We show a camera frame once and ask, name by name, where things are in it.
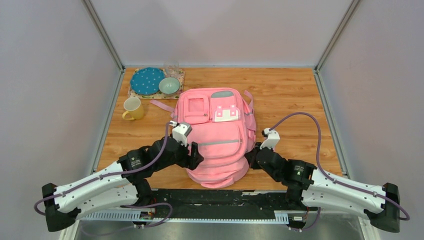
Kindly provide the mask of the pink backpack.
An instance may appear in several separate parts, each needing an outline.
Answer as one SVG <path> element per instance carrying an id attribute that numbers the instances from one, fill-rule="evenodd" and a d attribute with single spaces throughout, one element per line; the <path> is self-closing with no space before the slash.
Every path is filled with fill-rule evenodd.
<path id="1" fill-rule="evenodd" d="M 256 143 L 253 102 L 233 88 L 193 88 L 184 91 L 175 107 L 157 100 L 153 105 L 171 113 L 173 121 L 192 127 L 189 143 L 198 144 L 204 160 L 188 176 L 204 188 L 221 189 L 240 180 L 249 170 L 245 154 Z"/>

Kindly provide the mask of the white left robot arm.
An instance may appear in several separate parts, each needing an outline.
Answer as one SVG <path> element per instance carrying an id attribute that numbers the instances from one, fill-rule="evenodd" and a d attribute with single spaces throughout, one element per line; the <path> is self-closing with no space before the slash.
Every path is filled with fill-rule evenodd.
<path id="1" fill-rule="evenodd" d="M 154 197 L 147 179 L 153 173 L 172 165 L 195 170 L 203 160 L 196 142 L 183 144 L 166 136 L 152 145 L 130 150 L 103 170 L 76 182 L 45 184 L 41 202 L 47 229 L 61 231 L 104 209 L 149 207 Z"/>

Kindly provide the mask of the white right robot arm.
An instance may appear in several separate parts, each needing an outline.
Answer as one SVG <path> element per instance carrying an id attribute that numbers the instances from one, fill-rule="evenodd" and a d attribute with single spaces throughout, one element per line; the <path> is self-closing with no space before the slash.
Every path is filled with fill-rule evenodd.
<path id="1" fill-rule="evenodd" d="M 244 155 L 254 170 L 263 170 L 275 182 L 287 187 L 285 203 L 300 207 L 343 211 L 368 219 L 382 231 L 400 232 L 399 188 L 393 183 L 371 185 L 343 178 L 316 165 L 285 159 L 278 153 L 256 145 Z"/>

